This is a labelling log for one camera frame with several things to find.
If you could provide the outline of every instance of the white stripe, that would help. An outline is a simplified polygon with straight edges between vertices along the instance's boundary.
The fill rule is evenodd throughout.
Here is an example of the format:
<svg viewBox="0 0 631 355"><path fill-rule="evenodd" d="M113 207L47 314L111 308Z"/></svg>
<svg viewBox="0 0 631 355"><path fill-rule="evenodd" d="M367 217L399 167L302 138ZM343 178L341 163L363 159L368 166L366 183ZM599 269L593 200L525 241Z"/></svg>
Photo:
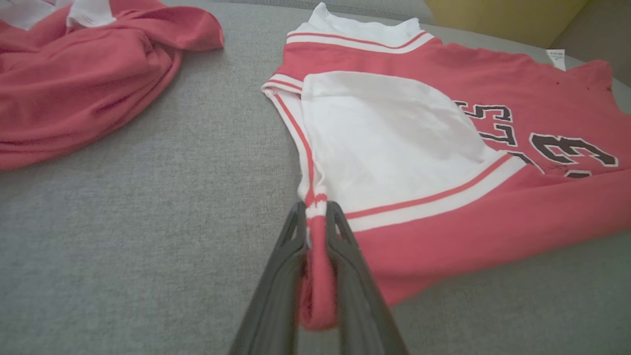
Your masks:
<svg viewBox="0 0 631 355"><path fill-rule="evenodd" d="M350 219L348 224L353 232L359 232L449 212L468 205L491 192L526 165L521 158L511 157L480 182L462 192L417 206Z"/></svg>
<svg viewBox="0 0 631 355"><path fill-rule="evenodd" d="M287 126L287 130L289 131L289 134L291 134L293 141L296 144L296 149L298 150L298 156L300 157L299 159L300 170L302 173L302 178L300 179L300 184L298 185L298 196L300 197L301 200L304 201L305 197L307 196L307 192L309 191L309 186L310 186L309 164L307 163L307 159L308 159L307 150L305 146L302 144L302 140L300 139L300 136L298 136L298 131L296 131L296 128L292 124L291 120L289 120L289 116L287 116L287 113L281 106L280 102L278 102L278 98L276 98L276 95L274 94L273 90L267 89L267 90L263 90L263 92L274 103L274 106L276 106L276 109L278 110L278 113L282 117L283 122L285 123L285 126ZM287 107L287 109L290 110L293 116L293 119L298 124L298 128L301 129L303 132L303 135L305 135L304 134L305 131L303 127L301 127L300 125L300 116L298 116L298 115L302 115L302 112L295 112L291 110L292 104L295 104L295 102L292 102L292 100L297 100L299 104L300 99L298 99L297 97L294 97L293 94L290 94L290 93L279 94L279 96L282 96L281 99L283 100L285 107Z"/></svg>
<svg viewBox="0 0 631 355"><path fill-rule="evenodd" d="M418 37L414 42L406 45L402 48L388 48L378 44L369 44L363 42L356 42L354 40L341 39L337 37L323 37L318 35L294 35L291 37L287 37L287 44L289 43L300 43L300 42L313 42L313 43L322 43L322 44L334 44L341 45L343 47L361 49L364 51L372 51L372 52L382 52L382 53L391 53L391 54L401 54L407 53L419 48L423 44L427 43L430 39L434 38L433 35L425 32L423 35Z"/></svg>
<svg viewBox="0 0 631 355"><path fill-rule="evenodd" d="M270 89L270 88L277 88L282 91L297 93L299 95L302 93L301 89L296 89L295 87L289 87L287 85L280 84L280 83L270 83L270 82L263 84L263 86L261 87L261 90L265 92L266 89Z"/></svg>
<svg viewBox="0 0 631 355"><path fill-rule="evenodd" d="M278 81L284 81L285 83L289 83L292 85L296 85L299 88L302 88L302 81L298 80L298 79L294 79L291 76L288 75L284 75L284 74L274 74L270 80L278 80Z"/></svg>

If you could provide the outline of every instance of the yellow wall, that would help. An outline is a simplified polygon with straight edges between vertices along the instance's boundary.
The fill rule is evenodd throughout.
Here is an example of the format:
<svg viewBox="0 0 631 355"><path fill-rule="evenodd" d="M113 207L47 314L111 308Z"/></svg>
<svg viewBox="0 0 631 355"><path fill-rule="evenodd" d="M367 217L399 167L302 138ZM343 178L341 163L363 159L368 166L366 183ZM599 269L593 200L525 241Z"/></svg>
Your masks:
<svg viewBox="0 0 631 355"><path fill-rule="evenodd" d="M436 25L548 48L587 0L425 0Z"/></svg>

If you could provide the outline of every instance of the black number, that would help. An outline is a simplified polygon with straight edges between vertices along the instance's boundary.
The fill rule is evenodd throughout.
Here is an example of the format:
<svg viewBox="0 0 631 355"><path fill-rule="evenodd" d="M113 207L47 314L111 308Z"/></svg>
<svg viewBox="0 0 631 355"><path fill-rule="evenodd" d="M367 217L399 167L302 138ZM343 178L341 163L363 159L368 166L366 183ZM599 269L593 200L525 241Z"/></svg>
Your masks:
<svg viewBox="0 0 631 355"><path fill-rule="evenodd" d="M613 155L607 154L597 146L589 144L580 138L567 138L563 136L538 135L530 134L530 142L533 147L543 154L544 157L553 162L561 164L578 164L578 162L570 159L571 156L584 156L577 149L587 150L589 156L600 161L604 166L618 166L618 159ZM550 147L558 147L563 154L555 154Z"/></svg>

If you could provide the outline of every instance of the red stripe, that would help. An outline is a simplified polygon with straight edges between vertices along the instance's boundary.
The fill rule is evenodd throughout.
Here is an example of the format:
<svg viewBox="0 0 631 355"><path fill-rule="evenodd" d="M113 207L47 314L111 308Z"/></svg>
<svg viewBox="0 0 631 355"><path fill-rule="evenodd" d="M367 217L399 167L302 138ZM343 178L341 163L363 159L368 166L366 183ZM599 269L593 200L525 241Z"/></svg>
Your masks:
<svg viewBox="0 0 631 355"><path fill-rule="evenodd" d="M298 125L296 120L293 118L292 113L289 111L289 109L287 108L283 100L280 98L279 95L275 95L275 97L276 97L276 100L278 100L278 103L280 104L280 106L285 111L285 114L289 118L289 121L292 123L293 128L298 133L298 137L300 137L300 141L302 142L302 145L305 147L305 153L307 154L307 168L309 170L309 190L307 192L307 196L305 197L305 204L309 206L311 205L311 202L314 199L314 189L313 189L314 162L313 162L313 156L311 155L311 147L309 146L309 143L307 142L307 138L305 137L304 133L302 133L302 129L300 129L300 126Z"/></svg>
<svg viewBox="0 0 631 355"><path fill-rule="evenodd" d="M280 81L280 80L276 80L276 79L270 79L270 80L268 80L268 83L278 83L278 84L283 84L283 85L287 85L288 87L296 88L296 89L298 89L299 91L302 91L302 88L301 88L301 87L299 87L299 86L296 86L296 85L294 85L294 84L289 84L289 83L286 83L286 82L284 82L284 81Z"/></svg>
<svg viewBox="0 0 631 355"><path fill-rule="evenodd" d="M407 43L400 45L398 47L390 47L389 45L385 45L385 44L381 44L378 42L372 42L370 40L361 40L361 39L354 39L354 38L349 38L349 37L344 37L344 36L340 36L340 35L331 35L328 33L310 33L310 32L302 32L302 33L292 33L290 35L287 35L287 38L289 37L293 37L293 36L319 36L319 37L331 37L331 38L337 38L337 39L345 39L345 40L351 40L353 42L359 42L359 43L366 43L366 44L374 44L374 45L380 45L381 47L386 47L386 48L390 48L390 49L400 49L403 47L406 47L407 45L410 45L412 42L416 41L419 37L421 37L422 35L424 35L425 31L422 31L421 33L419 33L418 35L416 35L414 38L412 38L411 40L409 40Z"/></svg>
<svg viewBox="0 0 631 355"><path fill-rule="evenodd" d="M441 198L455 195L456 193L460 193L472 187L473 185L479 183L482 179L487 177L491 172L493 172L495 169L497 169L500 165L502 165L506 160L509 160L510 158L512 158L511 154L504 155L503 157L499 158L496 162L491 164L491 166L487 167L480 175L476 176L474 179L470 180L468 183L458 186L457 188L443 191L441 193L437 193L436 195L419 198L417 200L399 202L399 203L395 203L388 206L381 206L381 207L370 208L368 210L352 212L352 213L346 214L346 219L365 217L368 215L380 214L383 212L389 212L393 210L399 210L401 208L422 205L423 203L434 202L436 200L440 200Z"/></svg>

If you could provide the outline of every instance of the couch cushion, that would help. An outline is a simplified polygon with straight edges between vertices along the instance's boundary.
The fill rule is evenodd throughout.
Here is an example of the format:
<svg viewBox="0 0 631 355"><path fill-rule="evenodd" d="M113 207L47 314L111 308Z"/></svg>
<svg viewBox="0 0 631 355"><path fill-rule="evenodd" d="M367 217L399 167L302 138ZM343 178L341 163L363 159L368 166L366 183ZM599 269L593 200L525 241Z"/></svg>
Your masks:
<svg viewBox="0 0 631 355"><path fill-rule="evenodd" d="M310 11L164 2L211 11L225 49L185 54L166 91L118 132L0 172L0 354L228 352L297 200L295 147L260 86ZM628 234L591 241L448 280L393 313L412 354L629 354L629 250ZM298 354L337 354L336 339L302 334Z"/></svg>
<svg viewBox="0 0 631 355"><path fill-rule="evenodd" d="M272 5L313 10L321 0L216 0L216 2ZM411 17L417 17L421 23L433 23L432 10L427 7L423 0L327 0L325 3L326 7L332 12L394 20L407 20Z"/></svg>

